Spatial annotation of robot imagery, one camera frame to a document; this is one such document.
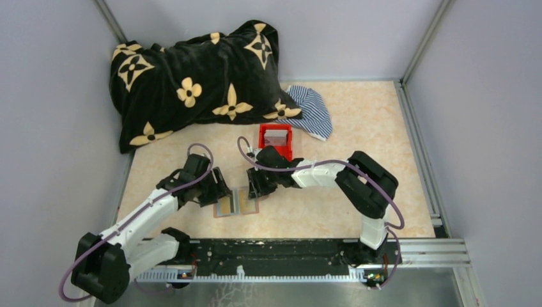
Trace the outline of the gold striped credit card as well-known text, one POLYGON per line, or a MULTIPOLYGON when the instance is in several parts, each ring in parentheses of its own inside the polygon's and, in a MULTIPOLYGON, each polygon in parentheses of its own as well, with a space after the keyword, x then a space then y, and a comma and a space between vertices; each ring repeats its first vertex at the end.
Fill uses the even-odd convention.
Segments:
POLYGON ((218 217, 230 216, 235 213, 235 204, 231 197, 221 198, 216 204, 216 213, 218 217))

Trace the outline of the pink leather card holder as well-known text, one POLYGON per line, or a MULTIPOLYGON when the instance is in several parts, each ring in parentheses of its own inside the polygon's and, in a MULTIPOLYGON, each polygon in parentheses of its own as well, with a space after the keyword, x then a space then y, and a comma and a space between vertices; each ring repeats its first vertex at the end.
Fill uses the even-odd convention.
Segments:
MULTIPOLYGON (((239 207, 239 201, 242 198, 250 199, 250 197, 249 197, 249 188, 248 187, 239 187, 239 188, 233 189, 233 196, 231 197, 231 199, 234 201, 234 204, 235 204, 235 213, 230 215, 230 216, 222 216, 222 217, 244 216, 243 214, 240 213, 240 207, 239 207)), ((213 205, 213 217, 214 218, 222 218, 222 217, 217 216, 216 204, 213 205)))

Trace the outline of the red plastic bin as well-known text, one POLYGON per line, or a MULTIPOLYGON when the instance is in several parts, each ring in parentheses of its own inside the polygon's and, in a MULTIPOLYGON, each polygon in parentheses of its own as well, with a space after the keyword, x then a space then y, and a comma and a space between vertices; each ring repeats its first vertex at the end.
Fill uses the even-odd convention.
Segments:
POLYGON ((293 131, 291 125, 264 123, 259 125, 258 148, 274 147, 280 155, 291 161, 293 158, 293 131))

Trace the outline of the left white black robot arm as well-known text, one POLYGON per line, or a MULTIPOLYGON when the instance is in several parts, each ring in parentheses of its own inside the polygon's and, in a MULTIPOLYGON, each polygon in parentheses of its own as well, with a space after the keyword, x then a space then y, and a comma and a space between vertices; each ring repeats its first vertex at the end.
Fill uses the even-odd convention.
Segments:
POLYGON ((209 205, 231 194, 213 155, 190 153, 184 166, 162 179, 131 213, 110 228, 88 232, 78 242, 75 262, 63 276, 59 294, 65 301, 66 281, 104 303, 117 301, 142 273, 158 264, 196 265, 190 236, 168 227, 148 240, 146 235, 186 203, 209 205))

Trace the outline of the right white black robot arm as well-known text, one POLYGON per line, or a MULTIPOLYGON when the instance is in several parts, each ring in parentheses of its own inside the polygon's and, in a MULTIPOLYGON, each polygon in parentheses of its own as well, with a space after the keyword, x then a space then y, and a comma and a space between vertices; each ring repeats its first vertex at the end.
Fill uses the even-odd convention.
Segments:
POLYGON ((280 185, 296 189, 340 189, 362 215, 361 258, 369 264, 383 258, 398 180, 368 154, 356 151, 346 160, 288 160, 277 149, 267 146, 245 153, 243 157, 252 165, 247 170, 251 199, 268 196, 280 185))

